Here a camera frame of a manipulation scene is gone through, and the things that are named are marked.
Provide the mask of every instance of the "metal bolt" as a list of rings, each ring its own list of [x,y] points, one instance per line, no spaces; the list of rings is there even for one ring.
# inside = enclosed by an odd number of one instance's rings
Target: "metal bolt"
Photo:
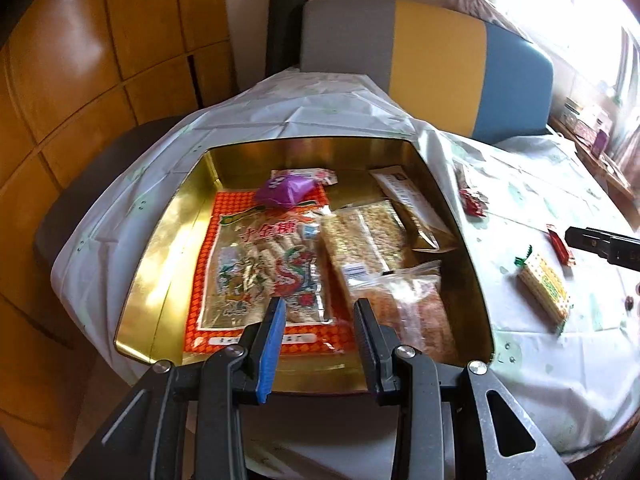
[[[469,368],[469,371],[475,375],[484,375],[488,370],[486,364],[484,364],[482,361],[471,361],[467,365],[467,368]]]
[[[240,345],[229,345],[225,348],[225,352],[231,355],[231,357],[240,357],[244,354],[244,348]]]
[[[165,374],[171,369],[171,361],[160,359],[152,366],[156,374]]]
[[[396,348],[396,355],[405,359],[411,359],[415,356],[415,348],[409,345],[402,345]]]

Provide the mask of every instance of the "purple wrapped candy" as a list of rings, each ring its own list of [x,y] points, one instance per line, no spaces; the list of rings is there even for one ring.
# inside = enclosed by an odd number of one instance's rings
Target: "purple wrapped candy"
[[[292,209],[316,186],[311,178],[299,175],[279,175],[267,180],[255,192],[255,201],[269,207]]]

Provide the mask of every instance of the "multicolored sofa back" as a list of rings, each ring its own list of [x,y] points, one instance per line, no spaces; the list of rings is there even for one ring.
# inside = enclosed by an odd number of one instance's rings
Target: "multicolored sofa back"
[[[305,5],[303,72],[369,75],[438,129],[493,144],[546,133],[553,65],[492,23],[401,0]]]

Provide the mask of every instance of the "golden tray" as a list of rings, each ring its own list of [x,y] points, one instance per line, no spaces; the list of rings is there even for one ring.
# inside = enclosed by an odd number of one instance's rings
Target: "golden tray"
[[[489,362],[494,351],[484,299],[460,231],[438,185],[407,140],[374,137],[298,137],[260,140],[212,148],[202,155],[178,188],[140,260],[120,316],[114,343],[118,352],[146,364],[169,359],[186,364],[184,329],[200,246],[220,189],[256,189],[274,169],[329,168],[338,184],[325,188],[332,209],[383,196],[368,170],[400,165],[459,240],[442,260],[441,295],[461,363]],[[195,359],[206,356],[197,354]],[[346,394],[366,389],[356,352],[281,356],[274,391]]]

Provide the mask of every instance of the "rice cracker package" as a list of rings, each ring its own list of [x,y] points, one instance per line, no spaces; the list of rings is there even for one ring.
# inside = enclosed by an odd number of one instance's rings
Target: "rice cracker package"
[[[322,186],[289,211],[259,205],[252,191],[220,191],[200,249],[186,325],[186,352],[212,353],[260,322],[272,296],[287,304],[283,353],[353,347],[346,321],[332,317],[323,286],[327,258],[319,218],[329,213]]]

